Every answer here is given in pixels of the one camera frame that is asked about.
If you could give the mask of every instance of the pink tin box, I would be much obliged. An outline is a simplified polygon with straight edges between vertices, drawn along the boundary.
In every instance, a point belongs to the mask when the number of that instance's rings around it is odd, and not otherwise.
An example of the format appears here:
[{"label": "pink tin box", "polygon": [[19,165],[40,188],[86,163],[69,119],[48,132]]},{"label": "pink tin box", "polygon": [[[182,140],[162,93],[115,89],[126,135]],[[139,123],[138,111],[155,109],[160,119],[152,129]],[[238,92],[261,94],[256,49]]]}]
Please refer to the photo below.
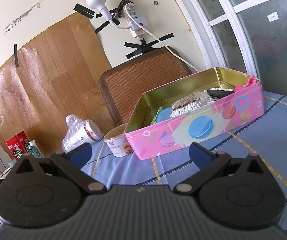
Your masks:
[{"label": "pink tin box", "polygon": [[263,90],[256,79],[255,84],[212,104],[150,125],[160,107],[171,107],[194,91],[244,85],[248,77],[232,69],[215,67],[143,93],[125,129],[138,158],[145,160],[202,142],[263,115]]}]

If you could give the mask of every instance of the grey ribbed surface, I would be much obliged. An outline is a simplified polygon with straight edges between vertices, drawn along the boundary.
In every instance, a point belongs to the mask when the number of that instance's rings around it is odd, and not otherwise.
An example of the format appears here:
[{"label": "grey ribbed surface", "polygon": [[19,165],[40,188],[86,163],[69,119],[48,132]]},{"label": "grey ribbed surface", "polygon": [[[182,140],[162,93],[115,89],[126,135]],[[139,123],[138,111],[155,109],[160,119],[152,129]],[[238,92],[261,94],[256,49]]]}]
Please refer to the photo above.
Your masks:
[{"label": "grey ribbed surface", "polygon": [[89,196],[68,220],[41,229],[4,226],[0,240],[125,239],[273,239],[286,240],[277,227],[260,231],[224,228],[204,216],[193,198],[178,196],[168,186],[113,186]]}]

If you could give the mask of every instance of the pink cloth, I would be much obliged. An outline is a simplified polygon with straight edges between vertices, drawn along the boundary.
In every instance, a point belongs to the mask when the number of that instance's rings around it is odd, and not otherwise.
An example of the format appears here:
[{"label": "pink cloth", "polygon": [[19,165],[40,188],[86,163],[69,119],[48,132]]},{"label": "pink cloth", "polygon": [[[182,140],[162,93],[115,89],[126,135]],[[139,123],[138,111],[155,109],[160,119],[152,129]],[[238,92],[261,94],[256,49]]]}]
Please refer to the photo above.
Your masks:
[{"label": "pink cloth", "polygon": [[256,77],[255,76],[250,76],[247,80],[247,83],[245,85],[242,85],[242,86],[235,86],[235,92],[238,92],[240,90],[243,90],[244,88],[246,87],[249,87],[253,84],[256,83]]}]

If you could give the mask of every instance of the tablecloth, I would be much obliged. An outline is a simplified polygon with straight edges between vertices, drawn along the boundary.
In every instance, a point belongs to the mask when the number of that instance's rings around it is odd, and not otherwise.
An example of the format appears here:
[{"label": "tablecloth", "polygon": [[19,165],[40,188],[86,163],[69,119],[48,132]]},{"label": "tablecloth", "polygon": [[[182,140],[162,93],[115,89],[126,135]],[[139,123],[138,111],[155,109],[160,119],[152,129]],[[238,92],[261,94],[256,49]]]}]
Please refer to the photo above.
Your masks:
[{"label": "tablecloth", "polygon": [[[287,97],[270,92],[264,92],[264,96],[263,116],[201,145],[214,153],[225,151],[235,158],[258,153],[274,174],[287,203]],[[134,153],[115,157],[103,140],[92,145],[92,151],[91,159],[81,170],[108,189],[113,184],[167,184],[173,189],[199,171],[189,158],[189,147],[148,160],[139,160]],[[287,229],[287,204],[279,226]]]}]

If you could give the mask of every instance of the wooden panel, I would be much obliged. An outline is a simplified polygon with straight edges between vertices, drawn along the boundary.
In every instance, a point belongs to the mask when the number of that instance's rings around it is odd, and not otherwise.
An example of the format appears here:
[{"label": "wooden panel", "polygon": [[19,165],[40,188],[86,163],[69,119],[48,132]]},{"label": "wooden panel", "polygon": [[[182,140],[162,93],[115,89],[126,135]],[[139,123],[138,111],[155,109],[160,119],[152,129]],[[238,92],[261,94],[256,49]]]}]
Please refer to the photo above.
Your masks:
[{"label": "wooden panel", "polygon": [[93,120],[102,132],[113,128],[97,87],[111,66],[88,18],[72,14],[18,50],[0,68],[0,144],[24,130],[46,156],[62,152],[65,117]]}]

